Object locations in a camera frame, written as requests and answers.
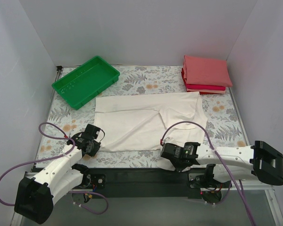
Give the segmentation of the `salmon pink folded t-shirt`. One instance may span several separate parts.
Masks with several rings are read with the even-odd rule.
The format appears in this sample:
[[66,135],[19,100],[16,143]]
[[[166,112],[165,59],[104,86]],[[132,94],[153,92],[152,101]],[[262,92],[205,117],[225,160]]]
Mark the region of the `salmon pink folded t-shirt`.
[[227,62],[214,58],[184,55],[183,78],[187,84],[231,87]]

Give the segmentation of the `green plastic tray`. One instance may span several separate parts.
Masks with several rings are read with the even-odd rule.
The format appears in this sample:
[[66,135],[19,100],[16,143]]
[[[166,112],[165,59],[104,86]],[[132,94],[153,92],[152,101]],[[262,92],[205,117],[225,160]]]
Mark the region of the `green plastic tray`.
[[75,110],[118,81],[120,72],[95,56],[52,84],[53,89]]

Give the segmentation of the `white t-shirt red print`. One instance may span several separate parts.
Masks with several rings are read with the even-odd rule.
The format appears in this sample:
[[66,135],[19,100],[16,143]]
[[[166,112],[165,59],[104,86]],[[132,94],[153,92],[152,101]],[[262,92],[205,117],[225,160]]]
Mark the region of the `white t-shirt red print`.
[[156,151],[160,139],[202,143],[206,127],[199,92],[96,98],[95,126],[105,132],[103,152]]

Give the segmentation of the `magenta folded t-shirt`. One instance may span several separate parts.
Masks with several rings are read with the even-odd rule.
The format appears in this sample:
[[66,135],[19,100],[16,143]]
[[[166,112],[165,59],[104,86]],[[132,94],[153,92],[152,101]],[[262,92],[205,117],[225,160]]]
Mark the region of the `magenta folded t-shirt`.
[[197,90],[215,90],[215,91],[225,91],[226,87],[224,86],[213,86],[213,85],[200,85],[200,84],[186,84],[188,89],[197,89]]

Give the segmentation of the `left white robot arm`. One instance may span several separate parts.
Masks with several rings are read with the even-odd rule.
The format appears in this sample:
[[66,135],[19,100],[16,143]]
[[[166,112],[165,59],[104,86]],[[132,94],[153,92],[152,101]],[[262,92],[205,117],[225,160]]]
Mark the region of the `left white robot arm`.
[[23,178],[17,190],[14,211],[38,224],[51,215],[54,205],[73,188],[102,189],[106,177],[93,174],[79,164],[85,155],[94,157],[101,143],[102,129],[88,124],[85,130],[72,136],[62,149],[62,156],[50,162],[32,178]]

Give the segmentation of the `aluminium frame rail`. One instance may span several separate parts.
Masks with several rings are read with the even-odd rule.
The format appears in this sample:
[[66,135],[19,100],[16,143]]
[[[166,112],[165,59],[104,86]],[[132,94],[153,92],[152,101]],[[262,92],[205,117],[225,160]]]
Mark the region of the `aluminium frame rail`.
[[[244,194],[258,226],[283,226],[273,186],[243,181]],[[46,226],[249,226],[244,204],[232,187],[226,199],[210,205],[187,197],[109,198],[108,211],[95,215],[73,204],[80,195],[66,195],[55,206]]]

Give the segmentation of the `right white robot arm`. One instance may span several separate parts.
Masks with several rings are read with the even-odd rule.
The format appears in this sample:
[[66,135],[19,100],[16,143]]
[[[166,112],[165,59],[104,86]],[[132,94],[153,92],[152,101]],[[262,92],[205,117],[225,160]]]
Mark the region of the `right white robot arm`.
[[197,142],[186,142],[183,147],[165,143],[160,156],[170,160],[178,172],[187,167],[206,166],[204,182],[209,187],[231,179],[258,179],[268,185],[283,185],[283,154],[264,141],[216,150]]

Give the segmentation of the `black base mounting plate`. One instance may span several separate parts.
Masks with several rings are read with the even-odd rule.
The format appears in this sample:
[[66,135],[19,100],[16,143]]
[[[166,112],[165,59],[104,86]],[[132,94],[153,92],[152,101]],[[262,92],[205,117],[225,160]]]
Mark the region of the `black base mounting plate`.
[[89,168],[75,190],[96,192],[107,198],[187,197],[200,199],[201,191],[221,193],[228,182],[217,182],[211,170],[186,172],[159,168]]

